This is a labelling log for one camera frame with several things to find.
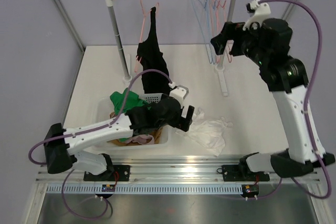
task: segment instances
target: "laundry basket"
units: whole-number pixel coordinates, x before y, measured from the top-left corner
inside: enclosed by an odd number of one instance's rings
[[[161,100],[161,93],[154,94],[139,94],[139,98],[145,100],[148,103],[159,102]],[[94,123],[102,122],[110,118],[110,113],[114,111],[113,103],[109,97],[101,99],[95,109],[95,121]],[[163,127],[160,141],[157,144],[148,144],[148,145],[136,145],[136,146],[117,146],[111,142],[99,143],[93,148],[97,151],[109,151],[109,150],[133,150],[133,149],[147,149],[147,148],[158,148],[168,145],[171,135],[174,129],[169,125]]]

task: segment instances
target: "robotic arm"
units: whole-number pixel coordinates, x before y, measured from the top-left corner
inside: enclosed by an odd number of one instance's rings
[[[259,66],[260,76],[276,101],[289,148],[280,153],[252,153],[239,161],[244,177],[256,172],[275,172],[281,178],[303,176],[320,167],[317,155],[325,165],[335,162],[333,154],[323,148],[311,115],[303,109],[308,77],[303,63],[288,55],[292,29],[282,19],[269,18],[267,3],[254,0],[247,4],[251,18],[245,23],[226,22],[220,34],[211,40],[216,54],[224,53],[233,40],[230,54],[246,55]],[[309,114],[317,151],[313,150],[305,122]]]
[[[187,95],[188,88],[177,86],[170,96],[163,94],[158,103],[132,108],[113,124],[114,119],[73,129],[63,129],[60,123],[52,125],[46,138],[71,136],[44,144],[48,173],[62,173],[72,168],[107,180],[114,172],[110,156],[83,150],[100,142],[149,134],[165,125],[188,131],[194,107],[188,107],[186,118],[181,116]]]

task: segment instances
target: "white table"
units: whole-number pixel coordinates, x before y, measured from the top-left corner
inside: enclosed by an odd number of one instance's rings
[[[137,46],[124,48],[126,54],[131,54],[133,76],[136,49]],[[160,50],[171,79],[189,88],[186,105],[193,105],[196,109],[201,107],[206,117],[218,119],[222,116],[233,123],[233,128],[225,133],[226,146],[220,157],[276,152],[288,147],[275,101],[261,80],[258,67],[251,60],[245,56],[235,57],[232,63],[226,60],[225,77],[229,96],[224,97],[218,75],[214,66],[208,63],[203,45],[162,45]],[[122,77],[116,46],[87,47],[64,127],[94,123],[99,100],[125,88]],[[132,90],[143,93],[140,78]],[[173,135],[165,148],[117,150],[108,154],[120,158],[215,158],[197,143],[177,134]]]

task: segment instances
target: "black garment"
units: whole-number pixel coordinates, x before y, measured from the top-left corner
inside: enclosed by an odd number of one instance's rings
[[[138,46],[138,56],[141,58],[141,65],[143,70],[157,69],[169,76],[166,62],[163,59],[163,53],[160,52],[158,37],[156,36],[156,8],[153,7],[151,11],[151,28],[148,39]],[[149,93],[165,93],[169,94],[170,87],[168,79],[160,73],[150,72],[142,76],[142,85],[145,94]]]

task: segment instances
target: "gray floor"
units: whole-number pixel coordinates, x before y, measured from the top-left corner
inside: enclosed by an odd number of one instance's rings
[[[271,186],[261,187],[261,195]],[[74,210],[93,217],[104,210],[95,199],[77,206],[90,195],[66,195]],[[85,221],[68,213],[60,194],[48,194],[43,203],[39,224],[53,223],[317,223],[310,199],[293,185],[283,185],[272,197],[258,201],[232,200],[217,195],[113,195],[113,206],[98,221]]]

